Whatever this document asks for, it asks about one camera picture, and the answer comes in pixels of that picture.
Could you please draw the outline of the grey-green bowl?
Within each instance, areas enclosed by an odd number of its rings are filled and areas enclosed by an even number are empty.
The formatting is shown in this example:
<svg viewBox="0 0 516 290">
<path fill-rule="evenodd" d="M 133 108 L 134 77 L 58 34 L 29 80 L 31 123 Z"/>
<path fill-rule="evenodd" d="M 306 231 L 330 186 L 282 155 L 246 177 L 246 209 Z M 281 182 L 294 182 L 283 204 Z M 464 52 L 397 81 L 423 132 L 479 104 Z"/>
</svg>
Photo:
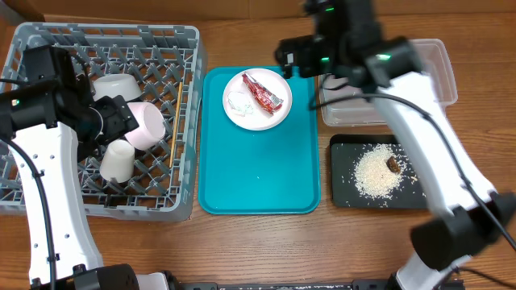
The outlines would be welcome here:
<svg viewBox="0 0 516 290">
<path fill-rule="evenodd" d="M 122 96 L 126 102 L 140 97 L 141 90 L 136 79 L 130 74 L 110 74 L 100 77 L 93 83 L 95 94 L 94 101 L 102 97 Z"/>
</svg>

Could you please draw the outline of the pink bowl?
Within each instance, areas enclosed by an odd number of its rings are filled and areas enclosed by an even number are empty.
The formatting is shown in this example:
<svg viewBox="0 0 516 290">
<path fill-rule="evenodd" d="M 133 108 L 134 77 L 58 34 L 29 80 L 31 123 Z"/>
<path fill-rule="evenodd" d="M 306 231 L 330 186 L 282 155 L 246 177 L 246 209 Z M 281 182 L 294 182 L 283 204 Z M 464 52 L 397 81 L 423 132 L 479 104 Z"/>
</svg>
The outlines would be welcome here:
<svg viewBox="0 0 516 290">
<path fill-rule="evenodd" d="M 151 102 L 131 102 L 128 107 L 138 122 L 138 127 L 125 134 L 126 140 L 134 148 L 145 151 L 158 144 L 164 136 L 164 118 L 160 110 Z"/>
</svg>

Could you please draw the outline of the white paper cup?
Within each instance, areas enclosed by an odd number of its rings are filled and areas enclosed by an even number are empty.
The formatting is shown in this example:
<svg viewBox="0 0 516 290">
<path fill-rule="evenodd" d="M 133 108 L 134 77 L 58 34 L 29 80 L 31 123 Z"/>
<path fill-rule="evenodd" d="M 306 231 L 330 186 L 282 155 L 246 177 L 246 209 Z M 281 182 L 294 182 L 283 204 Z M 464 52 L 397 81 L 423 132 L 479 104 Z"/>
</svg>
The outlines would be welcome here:
<svg viewBox="0 0 516 290">
<path fill-rule="evenodd" d="M 134 170 L 135 148 L 128 141 L 111 142 L 103 156 L 100 174 L 104 180 L 123 183 L 131 179 Z"/>
</svg>

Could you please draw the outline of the red snack wrapper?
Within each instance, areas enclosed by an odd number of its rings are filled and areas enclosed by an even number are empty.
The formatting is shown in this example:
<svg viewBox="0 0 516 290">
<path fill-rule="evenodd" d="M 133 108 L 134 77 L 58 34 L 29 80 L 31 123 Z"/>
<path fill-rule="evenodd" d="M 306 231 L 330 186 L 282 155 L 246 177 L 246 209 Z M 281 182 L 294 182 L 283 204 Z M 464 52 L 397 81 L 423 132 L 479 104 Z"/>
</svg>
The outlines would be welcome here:
<svg viewBox="0 0 516 290">
<path fill-rule="evenodd" d="M 247 72 L 242 74 L 243 82 L 258 105 L 267 113 L 275 114 L 283 104 L 283 100 L 265 88 Z"/>
</svg>

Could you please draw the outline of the white round plate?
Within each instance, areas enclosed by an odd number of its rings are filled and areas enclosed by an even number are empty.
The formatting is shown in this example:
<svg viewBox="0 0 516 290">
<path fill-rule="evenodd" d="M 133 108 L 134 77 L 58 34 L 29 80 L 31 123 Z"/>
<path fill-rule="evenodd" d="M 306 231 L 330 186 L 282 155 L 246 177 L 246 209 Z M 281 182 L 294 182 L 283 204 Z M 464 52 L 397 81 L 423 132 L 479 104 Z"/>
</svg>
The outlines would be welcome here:
<svg viewBox="0 0 516 290">
<path fill-rule="evenodd" d="M 283 100 L 282 107 L 275 113 L 265 112 L 255 101 L 254 97 L 243 82 L 242 74 L 248 73 L 265 88 Z M 227 95 L 231 91 L 246 93 L 254 107 L 254 114 L 241 117 L 234 114 L 228 102 Z M 287 82 L 278 73 L 266 68 L 249 68 L 233 76 L 223 91 L 223 109 L 227 117 L 237 126 L 250 131 L 263 131 L 279 125 L 290 112 L 293 104 L 293 94 Z"/>
</svg>

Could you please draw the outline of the wooden chopstick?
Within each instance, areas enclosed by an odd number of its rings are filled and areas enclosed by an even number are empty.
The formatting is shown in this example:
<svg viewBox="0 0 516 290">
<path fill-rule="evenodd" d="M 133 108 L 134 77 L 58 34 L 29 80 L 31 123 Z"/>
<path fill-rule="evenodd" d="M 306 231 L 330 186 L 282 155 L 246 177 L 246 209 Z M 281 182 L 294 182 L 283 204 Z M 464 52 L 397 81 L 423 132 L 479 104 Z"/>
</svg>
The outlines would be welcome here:
<svg viewBox="0 0 516 290">
<path fill-rule="evenodd" d="M 173 160 L 174 160 L 174 154 L 175 154 L 175 146 L 177 141 L 177 130 L 179 127 L 179 118 L 180 118 L 180 111 L 181 111 L 181 99 L 182 99 L 182 92 L 183 92 L 183 81 L 180 82 L 178 86 L 178 95 L 177 95 L 177 101 L 176 101 L 176 109 L 175 109 L 175 115 L 174 115 L 174 123 L 173 123 L 173 134 L 172 134 L 172 142 L 171 142 L 171 155 L 169 159 L 169 167 L 173 167 Z"/>
</svg>

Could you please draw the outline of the white tissue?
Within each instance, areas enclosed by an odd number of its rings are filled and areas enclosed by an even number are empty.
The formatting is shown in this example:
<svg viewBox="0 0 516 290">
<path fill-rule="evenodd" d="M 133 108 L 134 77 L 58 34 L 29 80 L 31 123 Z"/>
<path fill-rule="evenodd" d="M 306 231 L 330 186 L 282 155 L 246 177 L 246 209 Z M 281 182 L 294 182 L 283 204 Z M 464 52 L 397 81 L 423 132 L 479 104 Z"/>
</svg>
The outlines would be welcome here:
<svg viewBox="0 0 516 290">
<path fill-rule="evenodd" d="M 227 95 L 227 102 L 234 114 L 241 117 L 254 114 L 254 107 L 246 93 L 231 91 Z"/>
</svg>

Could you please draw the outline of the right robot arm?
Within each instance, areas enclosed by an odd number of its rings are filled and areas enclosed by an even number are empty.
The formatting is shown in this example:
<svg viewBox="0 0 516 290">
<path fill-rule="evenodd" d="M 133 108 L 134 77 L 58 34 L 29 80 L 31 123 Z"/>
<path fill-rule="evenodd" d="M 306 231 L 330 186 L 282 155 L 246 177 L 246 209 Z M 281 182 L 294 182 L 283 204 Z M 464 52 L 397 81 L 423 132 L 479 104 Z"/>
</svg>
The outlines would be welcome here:
<svg viewBox="0 0 516 290">
<path fill-rule="evenodd" d="M 385 39 L 370 1 L 308 1 L 311 35 L 283 39 L 275 52 L 285 78 L 331 74 L 358 89 L 395 134 L 433 219 L 410 232 L 414 253 L 378 289 L 435 289 L 499 238 L 515 214 L 469 158 L 435 95 L 431 76 L 405 37 Z"/>
</svg>

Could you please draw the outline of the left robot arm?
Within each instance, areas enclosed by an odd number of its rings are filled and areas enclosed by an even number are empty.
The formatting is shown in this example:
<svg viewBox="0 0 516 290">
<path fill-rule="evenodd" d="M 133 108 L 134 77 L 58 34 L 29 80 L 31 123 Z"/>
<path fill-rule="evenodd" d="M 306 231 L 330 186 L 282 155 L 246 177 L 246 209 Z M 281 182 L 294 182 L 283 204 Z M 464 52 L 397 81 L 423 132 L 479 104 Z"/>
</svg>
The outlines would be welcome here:
<svg viewBox="0 0 516 290">
<path fill-rule="evenodd" d="M 81 58 L 52 45 L 22 54 L 26 76 L 1 95 L 1 140 L 22 181 L 32 289 L 136 289 L 130 266 L 106 267 L 89 230 L 77 165 L 138 128 L 122 96 L 95 101 Z"/>
</svg>

